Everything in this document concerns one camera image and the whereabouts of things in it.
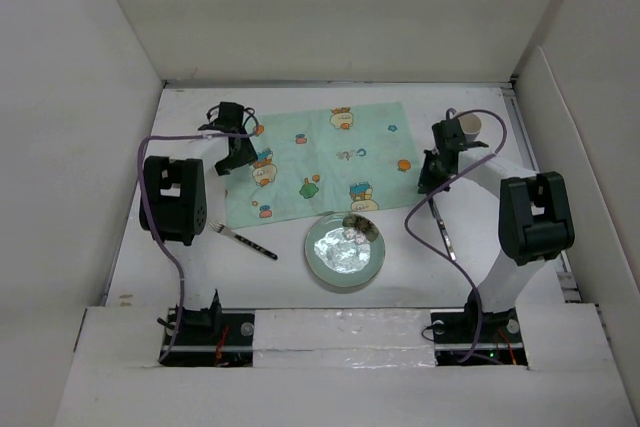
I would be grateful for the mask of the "green floral plate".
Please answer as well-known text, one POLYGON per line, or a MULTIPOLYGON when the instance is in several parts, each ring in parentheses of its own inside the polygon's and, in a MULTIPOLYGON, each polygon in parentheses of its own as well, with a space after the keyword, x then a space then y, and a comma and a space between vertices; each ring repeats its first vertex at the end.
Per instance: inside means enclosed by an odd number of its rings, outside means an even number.
POLYGON ((311 272, 339 290, 361 288, 381 271, 386 244, 379 228, 356 212, 322 217, 309 230, 304 255, 311 272))

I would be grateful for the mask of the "lavender mug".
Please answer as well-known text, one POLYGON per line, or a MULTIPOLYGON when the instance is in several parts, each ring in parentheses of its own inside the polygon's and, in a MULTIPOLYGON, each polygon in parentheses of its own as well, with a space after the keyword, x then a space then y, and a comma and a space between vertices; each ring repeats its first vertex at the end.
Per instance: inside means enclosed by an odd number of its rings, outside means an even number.
POLYGON ((481 130, 482 121, 475 113, 458 113, 455 109, 446 110, 445 117, 447 120, 457 119, 460 123, 461 130, 468 142, 477 140, 481 130))

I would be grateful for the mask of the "green cartoon print cloth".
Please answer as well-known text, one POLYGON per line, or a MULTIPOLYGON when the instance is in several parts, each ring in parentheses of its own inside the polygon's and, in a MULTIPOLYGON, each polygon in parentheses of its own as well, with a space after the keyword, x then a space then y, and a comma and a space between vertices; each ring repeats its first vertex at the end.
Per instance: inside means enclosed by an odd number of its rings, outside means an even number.
POLYGON ((265 115, 256 160, 225 180, 233 229, 418 202, 422 162, 399 102, 265 115))

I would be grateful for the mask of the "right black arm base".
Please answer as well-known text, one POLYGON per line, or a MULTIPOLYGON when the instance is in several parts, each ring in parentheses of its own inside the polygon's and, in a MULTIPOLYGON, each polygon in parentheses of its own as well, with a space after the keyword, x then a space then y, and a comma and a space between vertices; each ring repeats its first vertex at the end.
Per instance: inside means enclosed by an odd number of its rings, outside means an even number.
POLYGON ((527 366, 517 311, 480 312, 471 292, 462 309, 436 309, 421 330, 437 366, 527 366))

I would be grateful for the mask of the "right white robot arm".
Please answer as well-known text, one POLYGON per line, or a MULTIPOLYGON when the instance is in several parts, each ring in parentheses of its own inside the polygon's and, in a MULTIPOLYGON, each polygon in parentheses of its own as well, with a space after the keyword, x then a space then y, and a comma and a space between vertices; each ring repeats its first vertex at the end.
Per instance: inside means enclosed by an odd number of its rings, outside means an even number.
POLYGON ((425 152, 418 192, 431 199, 455 180, 467 178, 499 201, 499 254, 464 307, 462 328, 483 341, 499 326, 498 315, 515 308, 529 281, 547 262, 575 241, 575 231, 562 175, 525 169, 470 141, 460 120, 432 126, 435 148, 425 152))

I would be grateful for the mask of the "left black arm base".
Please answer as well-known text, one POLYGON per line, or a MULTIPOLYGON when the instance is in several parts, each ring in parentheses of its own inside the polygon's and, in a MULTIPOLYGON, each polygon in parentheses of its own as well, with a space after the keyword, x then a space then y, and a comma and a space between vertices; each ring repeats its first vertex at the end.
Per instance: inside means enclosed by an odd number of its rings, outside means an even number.
POLYGON ((164 367, 245 368, 253 366, 256 312, 224 309, 215 292, 209 307, 184 309, 178 326, 177 308, 157 322, 164 329, 159 364, 164 367))

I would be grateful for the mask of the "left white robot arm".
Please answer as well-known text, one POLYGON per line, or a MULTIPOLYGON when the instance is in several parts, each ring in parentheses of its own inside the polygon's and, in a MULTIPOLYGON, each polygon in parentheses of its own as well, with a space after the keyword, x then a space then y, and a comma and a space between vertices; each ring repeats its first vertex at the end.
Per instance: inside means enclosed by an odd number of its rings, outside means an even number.
POLYGON ((205 117, 206 122, 193 134, 149 135, 137 150, 139 222, 177 271, 177 316, 184 311, 186 272, 166 244, 189 247, 204 231, 208 216, 206 177, 210 170, 227 176, 257 160, 252 139, 261 124, 253 108, 221 102, 205 117))

